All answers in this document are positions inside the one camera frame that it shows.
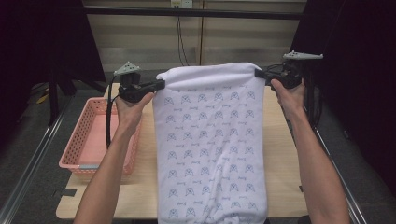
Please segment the table surface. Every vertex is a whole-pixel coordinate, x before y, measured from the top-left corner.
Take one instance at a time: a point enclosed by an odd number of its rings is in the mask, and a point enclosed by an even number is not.
[[[307,215],[301,185],[297,151],[290,130],[277,103],[274,91],[265,87],[263,109],[263,154],[267,188],[268,217]],[[121,181],[114,217],[157,218],[157,153],[152,104],[143,110],[134,172]],[[89,179],[71,174],[67,189],[76,189],[74,197],[63,196],[56,215],[74,218]]]

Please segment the wire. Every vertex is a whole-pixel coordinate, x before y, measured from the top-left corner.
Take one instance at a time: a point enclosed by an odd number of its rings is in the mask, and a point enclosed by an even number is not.
[[[318,127],[319,125],[322,110],[323,110],[323,95],[320,89],[318,88],[318,102],[317,102],[317,109],[315,111],[315,118],[314,118],[315,127]]]
[[[106,109],[106,146],[107,146],[107,148],[110,147],[110,143],[111,143],[111,137],[110,137],[111,109],[113,107],[114,100],[116,99],[116,97],[113,100],[111,99],[111,91],[113,89],[114,79],[116,79],[116,76],[114,76],[111,79],[110,84],[108,85],[108,93],[107,93],[107,109]]]
[[[184,60],[186,61],[187,66],[190,66],[189,62],[187,61],[186,52],[184,50],[183,37],[181,35],[180,17],[176,17],[176,21],[177,21],[177,51],[178,51],[178,58],[180,59],[181,64],[183,66],[185,66],[184,63],[181,60],[181,55],[180,55],[180,44],[181,44],[181,49],[183,50]]]
[[[179,32],[179,24],[178,24],[178,17],[176,17],[176,23],[177,23],[177,53],[178,53],[178,59],[180,60],[180,63],[182,66],[184,66],[183,61],[181,60],[181,55],[180,55],[180,32]]]

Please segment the forearm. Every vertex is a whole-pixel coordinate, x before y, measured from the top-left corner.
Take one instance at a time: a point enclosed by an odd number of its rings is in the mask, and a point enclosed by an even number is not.
[[[75,223],[111,223],[131,135],[116,130],[112,143],[81,199]]]
[[[313,133],[303,110],[291,121],[300,176],[313,223],[348,223],[347,201],[338,174]]]

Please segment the plastic basket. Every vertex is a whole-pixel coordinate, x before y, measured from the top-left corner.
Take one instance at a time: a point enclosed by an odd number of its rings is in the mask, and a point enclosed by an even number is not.
[[[67,168],[76,175],[93,175],[96,172],[106,154],[106,107],[107,101],[103,97],[88,99],[59,161],[60,167]],[[117,108],[114,104],[111,109],[111,137],[118,124]],[[140,123],[129,142],[123,164],[124,175],[133,171],[139,132]]]

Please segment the power outlet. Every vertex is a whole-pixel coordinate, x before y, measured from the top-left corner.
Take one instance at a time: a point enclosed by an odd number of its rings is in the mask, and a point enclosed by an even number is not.
[[[171,0],[171,8],[192,8],[192,0]]]
[[[181,8],[182,0],[171,0],[171,8]]]
[[[182,0],[181,7],[182,8],[192,8],[192,0]]]

